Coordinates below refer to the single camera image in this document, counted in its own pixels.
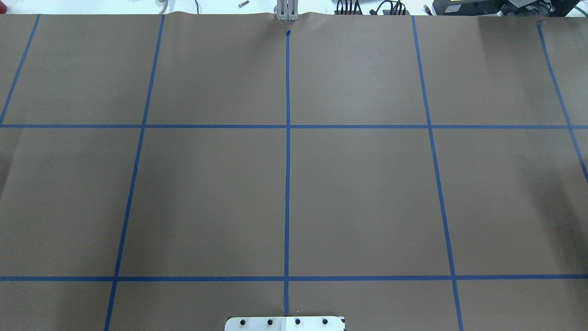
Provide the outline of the aluminium frame post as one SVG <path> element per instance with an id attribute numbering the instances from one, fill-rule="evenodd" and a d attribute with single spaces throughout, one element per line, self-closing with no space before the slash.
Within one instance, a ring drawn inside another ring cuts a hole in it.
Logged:
<path id="1" fill-rule="evenodd" d="M 278 0 L 274 13 L 278 21 L 298 21 L 298 0 Z"/>

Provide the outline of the white pedestal column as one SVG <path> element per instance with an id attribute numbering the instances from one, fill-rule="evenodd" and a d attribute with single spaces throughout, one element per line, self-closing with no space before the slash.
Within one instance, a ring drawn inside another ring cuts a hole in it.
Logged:
<path id="1" fill-rule="evenodd" d="M 339 316 L 262 316 L 227 319 L 225 331 L 345 331 Z"/>

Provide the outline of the black laptop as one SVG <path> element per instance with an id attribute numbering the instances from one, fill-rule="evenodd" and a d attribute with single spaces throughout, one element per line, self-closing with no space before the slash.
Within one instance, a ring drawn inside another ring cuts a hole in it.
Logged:
<path id="1" fill-rule="evenodd" d="M 548 16 L 553 11 L 550 0 L 434 0 L 438 16 Z"/>

